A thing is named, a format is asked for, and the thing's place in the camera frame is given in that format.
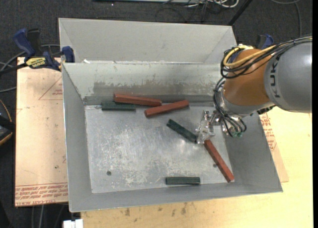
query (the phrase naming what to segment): red stick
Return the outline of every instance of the red stick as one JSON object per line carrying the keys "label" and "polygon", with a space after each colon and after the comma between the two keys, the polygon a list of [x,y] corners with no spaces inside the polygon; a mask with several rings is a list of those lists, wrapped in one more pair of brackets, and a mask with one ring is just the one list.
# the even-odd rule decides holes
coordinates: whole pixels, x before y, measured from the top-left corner
{"label": "red stick", "polygon": [[218,168],[220,169],[225,179],[228,182],[231,182],[232,180],[234,180],[234,176],[232,172],[230,171],[230,169],[228,168],[228,166],[226,165],[226,163],[220,156],[219,152],[217,151],[213,143],[210,140],[206,140],[204,141],[204,146],[209,152],[210,156],[213,158],[213,161],[218,166]]}
{"label": "red stick", "polygon": [[122,94],[114,94],[114,102],[131,103],[146,106],[161,106],[161,100],[147,97],[137,97]]}
{"label": "red stick", "polygon": [[182,108],[185,108],[188,106],[189,106],[189,102],[187,100],[183,100],[183,101],[179,101],[179,102],[175,102],[175,103],[169,103],[169,104],[165,104],[162,106],[149,108],[149,109],[145,110],[145,116],[147,118],[149,118],[149,117],[161,114],[161,113],[166,113],[166,112],[182,109]]}

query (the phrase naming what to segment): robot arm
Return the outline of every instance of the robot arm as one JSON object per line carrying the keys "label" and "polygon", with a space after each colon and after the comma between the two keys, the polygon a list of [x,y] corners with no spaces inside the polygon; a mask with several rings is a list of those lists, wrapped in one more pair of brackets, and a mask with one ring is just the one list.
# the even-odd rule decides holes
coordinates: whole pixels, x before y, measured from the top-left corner
{"label": "robot arm", "polygon": [[216,114],[231,136],[240,136],[244,116],[278,106],[309,113],[312,109],[312,37],[279,43],[264,50],[239,45],[226,51],[223,78],[214,93]]}

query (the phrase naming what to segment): tangled wires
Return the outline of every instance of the tangled wires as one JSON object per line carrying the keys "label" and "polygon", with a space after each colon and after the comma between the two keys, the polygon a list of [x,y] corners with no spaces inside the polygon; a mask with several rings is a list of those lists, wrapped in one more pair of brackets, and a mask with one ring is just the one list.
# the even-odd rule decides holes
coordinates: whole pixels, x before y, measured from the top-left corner
{"label": "tangled wires", "polygon": [[246,131],[246,124],[241,118],[230,117],[229,114],[222,108],[219,101],[219,94],[223,88],[225,79],[221,78],[214,88],[213,102],[215,109],[218,113],[216,120],[222,124],[225,131],[229,133],[231,137],[241,137]]}
{"label": "tangled wires", "polygon": [[[247,56],[239,61],[234,61],[236,55],[239,52],[247,49],[253,49],[252,46],[238,45],[231,50],[227,50],[224,52],[224,57],[221,61],[221,75],[224,78],[236,78],[238,76],[251,74],[255,70],[259,69],[261,66],[266,64],[270,59],[279,57],[281,54],[285,53],[293,46],[312,41],[313,37],[308,36],[278,43],[266,49],[258,51],[250,56]],[[248,71],[254,64],[260,61],[263,62],[252,71]]]}

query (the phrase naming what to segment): wooden table surface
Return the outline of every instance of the wooden table surface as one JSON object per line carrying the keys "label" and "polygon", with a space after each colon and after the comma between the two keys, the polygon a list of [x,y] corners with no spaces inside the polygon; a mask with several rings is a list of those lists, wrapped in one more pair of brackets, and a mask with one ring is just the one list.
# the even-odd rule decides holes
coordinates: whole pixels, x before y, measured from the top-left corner
{"label": "wooden table surface", "polygon": [[312,117],[268,112],[289,182],[282,193],[82,212],[85,228],[313,227]]}

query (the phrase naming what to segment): black carpet floor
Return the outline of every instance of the black carpet floor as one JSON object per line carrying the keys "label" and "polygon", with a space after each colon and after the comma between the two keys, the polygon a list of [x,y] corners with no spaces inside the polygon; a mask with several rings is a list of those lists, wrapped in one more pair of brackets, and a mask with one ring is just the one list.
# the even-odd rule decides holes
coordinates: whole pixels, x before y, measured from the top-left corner
{"label": "black carpet floor", "polygon": [[[20,28],[39,28],[42,43],[59,43],[58,18],[95,18],[148,22],[174,22],[228,25],[245,0],[235,8],[222,9],[216,5],[186,8],[176,3],[92,0],[0,0],[0,62],[6,62],[20,52],[12,37]],[[234,23],[239,43],[256,45],[259,34],[269,34],[275,42],[287,41],[313,31],[313,0],[253,0]],[[0,78],[0,99],[15,119],[16,73]],[[41,207],[15,208],[14,139],[0,146],[0,203],[15,228],[38,227]],[[69,219],[67,206],[48,205],[43,210],[42,227],[51,228],[56,219]]]}

